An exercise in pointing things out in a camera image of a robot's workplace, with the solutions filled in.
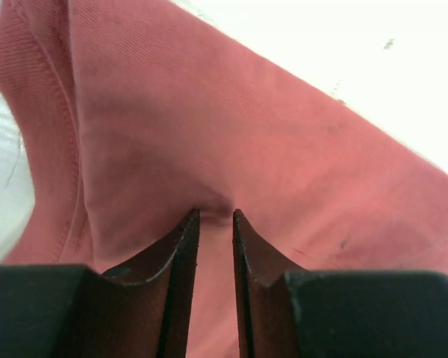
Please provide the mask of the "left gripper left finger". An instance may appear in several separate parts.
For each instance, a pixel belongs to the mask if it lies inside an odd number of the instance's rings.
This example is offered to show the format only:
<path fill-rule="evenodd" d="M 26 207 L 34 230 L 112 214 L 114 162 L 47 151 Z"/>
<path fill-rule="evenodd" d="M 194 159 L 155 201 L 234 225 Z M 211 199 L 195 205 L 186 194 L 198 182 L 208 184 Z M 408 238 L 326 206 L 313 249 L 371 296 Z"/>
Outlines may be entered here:
<path fill-rule="evenodd" d="M 199 211 L 101 275 L 85 271 L 59 339 L 60 357 L 185 357 Z"/>

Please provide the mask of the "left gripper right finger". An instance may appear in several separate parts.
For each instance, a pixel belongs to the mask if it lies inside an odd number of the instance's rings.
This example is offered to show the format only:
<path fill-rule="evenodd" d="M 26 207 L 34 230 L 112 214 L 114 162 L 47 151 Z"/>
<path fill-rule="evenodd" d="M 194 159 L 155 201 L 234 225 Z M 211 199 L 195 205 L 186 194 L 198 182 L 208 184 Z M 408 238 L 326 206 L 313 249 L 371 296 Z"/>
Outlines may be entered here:
<path fill-rule="evenodd" d="M 299 357 L 284 273 L 301 267 L 261 237 L 241 210 L 233 214 L 234 282 L 241 357 Z"/>

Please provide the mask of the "red t shirt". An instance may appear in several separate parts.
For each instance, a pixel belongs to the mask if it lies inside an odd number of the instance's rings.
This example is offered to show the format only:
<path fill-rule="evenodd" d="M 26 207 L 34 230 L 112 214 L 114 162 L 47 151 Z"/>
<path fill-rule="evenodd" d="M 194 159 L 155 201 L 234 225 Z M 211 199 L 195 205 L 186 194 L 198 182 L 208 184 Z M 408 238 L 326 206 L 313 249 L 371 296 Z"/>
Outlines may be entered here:
<path fill-rule="evenodd" d="M 170 1 L 3 1 L 35 205 L 12 264 L 115 266 L 202 213 L 189 357 L 236 357 L 232 214 L 307 269 L 448 274 L 448 175 Z"/>

